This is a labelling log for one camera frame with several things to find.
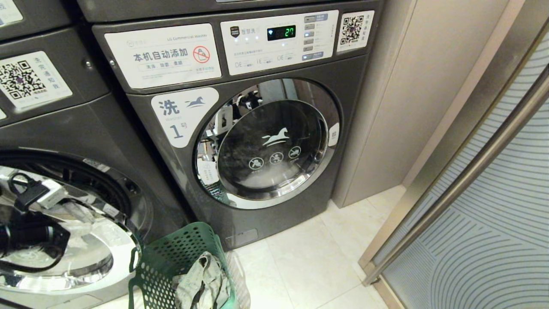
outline front-load washer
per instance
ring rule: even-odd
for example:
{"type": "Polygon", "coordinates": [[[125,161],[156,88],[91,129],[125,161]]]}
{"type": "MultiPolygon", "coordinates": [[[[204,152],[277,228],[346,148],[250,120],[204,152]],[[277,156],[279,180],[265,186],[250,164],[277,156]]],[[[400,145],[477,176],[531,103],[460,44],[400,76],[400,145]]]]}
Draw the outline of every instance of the front-load washer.
{"type": "Polygon", "coordinates": [[[381,1],[95,25],[197,217],[227,249],[327,207],[381,1]]]}
{"type": "MultiPolygon", "coordinates": [[[[0,178],[11,168],[66,184],[89,196],[93,213],[119,218],[102,221],[95,238],[84,233],[73,245],[97,250],[88,260],[67,251],[63,259],[71,262],[59,263],[65,269],[14,273],[2,263],[1,299],[29,308],[90,308],[127,294],[129,233],[147,243],[188,222],[124,110],[131,109],[127,98],[109,90],[76,27],[3,42],[0,90],[0,178]],[[115,252],[120,245],[125,250],[115,252]]],[[[0,197],[8,193],[4,186],[0,197]]],[[[33,264],[38,253],[16,252],[16,260],[33,264]]],[[[0,261],[10,258],[0,252],[0,261]]]]}

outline washer door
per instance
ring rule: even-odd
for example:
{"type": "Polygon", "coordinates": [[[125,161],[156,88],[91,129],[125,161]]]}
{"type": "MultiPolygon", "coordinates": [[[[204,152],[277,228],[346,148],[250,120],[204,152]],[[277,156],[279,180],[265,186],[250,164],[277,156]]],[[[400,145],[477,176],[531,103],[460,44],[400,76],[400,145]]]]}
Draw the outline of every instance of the washer door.
{"type": "Polygon", "coordinates": [[[197,143],[197,176],[228,206],[274,206],[310,186],[339,137],[339,113],[312,82],[277,79],[234,96],[206,124],[197,143]]]}
{"type": "Polygon", "coordinates": [[[114,206],[71,185],[1,165],[0,189],[0,290],[90,293],[131,275],[141,245],[130,221],[114,206]],[[40,181],[51,195],[23,214],[16,201],[30,180],[40,181]]]}

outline green laundry basket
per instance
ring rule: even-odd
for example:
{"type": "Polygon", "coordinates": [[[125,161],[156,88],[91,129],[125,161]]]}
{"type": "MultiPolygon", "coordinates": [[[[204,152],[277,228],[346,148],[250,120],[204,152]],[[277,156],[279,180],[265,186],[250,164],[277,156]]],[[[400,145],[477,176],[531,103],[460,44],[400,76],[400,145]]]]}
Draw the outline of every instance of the green laundry basket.
{"type": "Polygon", "coordinates": [[[228,271],[219,236],[203,222],[191,223],[145,247],[139,265],[135,269],[136,276],[128,283],[129,308],[133,309],[134,306],[133,288],[135,286],[138,286],[143,293],[145,309],[176,308],[172,278],[186,274],[204,251],[209,251],[219,258],[231,283],[231,295],[220,309],[238,309],[234,282],[228,271]]]}

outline floor tile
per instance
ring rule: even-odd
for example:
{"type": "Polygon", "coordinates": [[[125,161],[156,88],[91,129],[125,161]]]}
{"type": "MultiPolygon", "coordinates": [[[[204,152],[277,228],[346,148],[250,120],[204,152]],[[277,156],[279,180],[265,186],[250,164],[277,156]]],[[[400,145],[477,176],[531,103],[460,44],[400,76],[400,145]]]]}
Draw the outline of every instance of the floor tile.
{"type": "Polygon", "coordinates": [[[400,198],[406,192],[406,188],[403,185],[392,187],[391,189],[380,192],[376,195],[370,196],[367,200],[379,211],[388,217],[396,203],[400,201],[400,198]]]}
{"type": "Polygon", "coordinates": [[[380,304],[372,293],[377,294],[372,286],[364,287],[359,284],[319,309],[387,309],[385,303],[380,304]]]}
{"type": "Polygon", "coordinates": [[[233,271],[236,285],[243,280],[250,295],[249,300],[241,297],[241,309],[294,308],[266,240],[238,248],[228,256],[241,269],[241,275],[233,271]]]}
{"type": "Polygon", "coordinates": [[[366,280],[366,273],[362,270],[362,267],[360,267],[358,262],[351,263],[351,266],[358,278],[360,279],[360,282],[366,280]]]}
{"type": "Polygon", "coordinates": [[[316,309],[360,283],[320,217],[267,243],[295,309],[316,309]]]}
{"type": "Polygon", "coordinates": [[[367,200],[341,209],[330,201],[320,217],[350,263],[358,261],[384,222],[367,200]]]}
{"type": "MultiPolygon", "coordinates": [[[[121,309],[121,308],[128,308],[128,302],[129,302],[128,295],[124,295],[122,297],[119,297],[115,300],[111,300],[109,302],[106,302],[102,305],[99,305],[97,307],[94,307],[94,309],[121,309]]],[[[145,305],[143,304],[143,297],[141,296],[140,291],[136,291],[134,293],[134,309],[144,309],[145,305]]]]}

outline qr code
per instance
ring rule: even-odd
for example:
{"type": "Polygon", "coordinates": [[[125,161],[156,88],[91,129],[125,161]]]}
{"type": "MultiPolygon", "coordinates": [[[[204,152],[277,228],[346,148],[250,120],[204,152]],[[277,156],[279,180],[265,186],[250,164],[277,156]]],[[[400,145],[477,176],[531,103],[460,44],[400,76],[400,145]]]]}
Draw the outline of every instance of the qr code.
{"type": "Polygon", "coordinates": [[[0,65],[0,85],[14,100],[47,91],[26,60],[0,65]]]}
{"type": "Polygon", "coordinates": [[[341,31],[340,45],[350,42],[356,42],[360,38],[360,31],[362,30],[362,24],[364,22],[364,16],[346,17],[343,19],[343,29],[341,31]]]}

